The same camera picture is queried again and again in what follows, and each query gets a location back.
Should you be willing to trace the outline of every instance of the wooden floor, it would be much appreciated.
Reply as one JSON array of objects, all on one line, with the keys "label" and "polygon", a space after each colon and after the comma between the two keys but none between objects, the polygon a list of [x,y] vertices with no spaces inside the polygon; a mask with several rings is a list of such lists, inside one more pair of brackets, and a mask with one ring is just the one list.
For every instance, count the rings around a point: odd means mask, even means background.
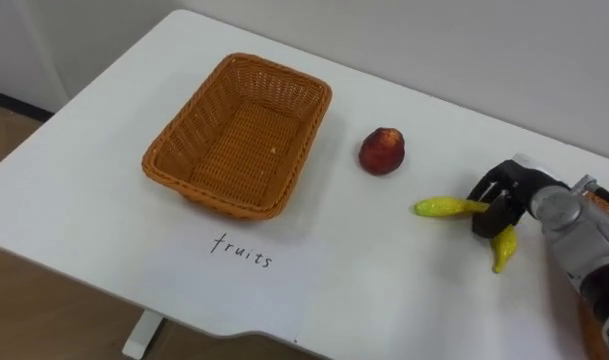
[{"label": "wooden floor", "polygon": [[[40,123],[0,108],[0,161]],[[141,309],[0,251],[0,360],[115,360]],[[216,340],[166,322],[147,360],[313,360],[259,336]]]}]

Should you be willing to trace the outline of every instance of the white wall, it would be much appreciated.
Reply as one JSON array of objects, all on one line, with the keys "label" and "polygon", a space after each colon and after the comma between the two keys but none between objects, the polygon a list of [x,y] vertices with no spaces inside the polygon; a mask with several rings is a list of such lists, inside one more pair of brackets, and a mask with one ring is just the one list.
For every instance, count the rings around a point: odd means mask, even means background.
[{"label": "white wall", "polygon": [[609,156],[609,0],[29,3],[71,94],[187,8]]},{"label": "white wall", "polygon": [[49,111],[69,100],[30,15],[0,0],[0,93]]}]

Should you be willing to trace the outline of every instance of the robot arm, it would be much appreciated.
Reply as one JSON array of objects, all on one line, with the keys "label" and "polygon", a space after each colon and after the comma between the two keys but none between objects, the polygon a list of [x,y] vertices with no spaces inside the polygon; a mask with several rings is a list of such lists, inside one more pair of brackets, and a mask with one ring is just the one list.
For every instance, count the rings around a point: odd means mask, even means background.
[{"label": "robot arm", "polygon": [[586,199],[587,191],[609,202],[609,192],[589,176],[571,189],[541,170],[507,160],[469,195],[490,204],[474,216],[473,232],[492,238],[526,211],[539,220],[553,257],[602,324],[609,346],[609,214]]}]

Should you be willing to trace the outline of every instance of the basket bottom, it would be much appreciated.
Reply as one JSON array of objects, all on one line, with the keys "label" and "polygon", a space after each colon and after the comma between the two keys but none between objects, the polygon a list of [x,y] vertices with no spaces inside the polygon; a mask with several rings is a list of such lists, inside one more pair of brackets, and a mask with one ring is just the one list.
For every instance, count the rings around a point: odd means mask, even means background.
[{"label": "basket bottom", "polygon": [[298,128],[296,119],[245,101],[189,182],[219,197],[261,206]]}]

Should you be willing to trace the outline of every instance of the table leg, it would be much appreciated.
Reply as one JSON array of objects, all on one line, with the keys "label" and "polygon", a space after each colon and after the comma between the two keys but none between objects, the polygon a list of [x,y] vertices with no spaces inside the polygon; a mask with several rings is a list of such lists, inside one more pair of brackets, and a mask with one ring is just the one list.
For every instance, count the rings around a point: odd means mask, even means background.
[{"label": "table leg", "polygon": [[162,315],[150,310],[144,310],[140,320],[131,332],[131,336],[126,340],[122,354],[140,360],[144,356],[146,348],[148,348],[162,320],[164,320]]}]

